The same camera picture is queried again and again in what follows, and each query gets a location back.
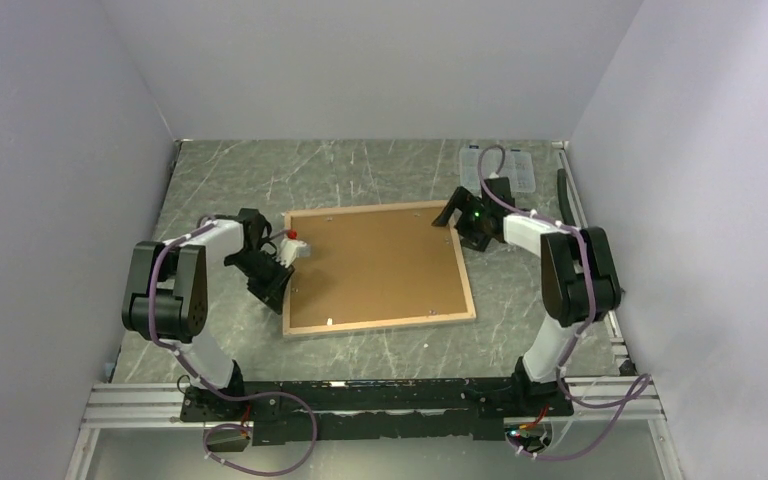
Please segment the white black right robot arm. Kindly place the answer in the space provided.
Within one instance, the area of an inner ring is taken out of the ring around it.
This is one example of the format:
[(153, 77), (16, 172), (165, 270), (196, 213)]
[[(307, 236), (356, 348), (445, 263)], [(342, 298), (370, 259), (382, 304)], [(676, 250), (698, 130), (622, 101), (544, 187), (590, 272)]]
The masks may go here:
[(540, 260), (546, 316), (521, 357), (526, 377), (509, 391), (515, 410), (535, 414), (548, 402), (545, 384), (556, 385), (563, 377), (578, 339), (619, 306), (621, 287), (607, 234), (599, 227), (579, 229), (535, 210), (518, 209), (506, 177), (482, 180), (478, 195), (456, 188), (432, 225), (444, 227), (453, 215), (458, 216), (454, 228), (463, 246), (483, 252), (497, 241)]

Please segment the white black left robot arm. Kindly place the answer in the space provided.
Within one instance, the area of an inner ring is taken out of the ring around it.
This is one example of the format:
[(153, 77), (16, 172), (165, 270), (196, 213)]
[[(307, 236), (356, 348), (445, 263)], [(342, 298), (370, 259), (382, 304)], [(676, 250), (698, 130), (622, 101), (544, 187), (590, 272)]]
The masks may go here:
[(193, 385), (208, 392), (207, 407), (232, 420), (244, 411), (247, 394), (239, 365), (206, 326), (208, 276), (217, 268), (239, 270), (248, 292), (280, 315), (294, 263), (309, 254), (309, 245), (294, 230), (273, 230), (257, 209), (206, 215), (189, 233), (134, 247), (123, 326), (169, 352)]

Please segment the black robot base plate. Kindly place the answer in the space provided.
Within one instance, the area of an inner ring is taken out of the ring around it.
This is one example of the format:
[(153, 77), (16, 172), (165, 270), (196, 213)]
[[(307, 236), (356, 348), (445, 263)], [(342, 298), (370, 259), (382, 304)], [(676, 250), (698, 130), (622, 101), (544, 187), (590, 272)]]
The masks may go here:
[(248, 419), (257, 446), (289, 442), (441, 438), (499, 441), (514, 425), (537, 417), (569, 417), (574, 408), (553, 384), (509, 377), (243, 381), (235, 401), (189, 387), (184, 423)]

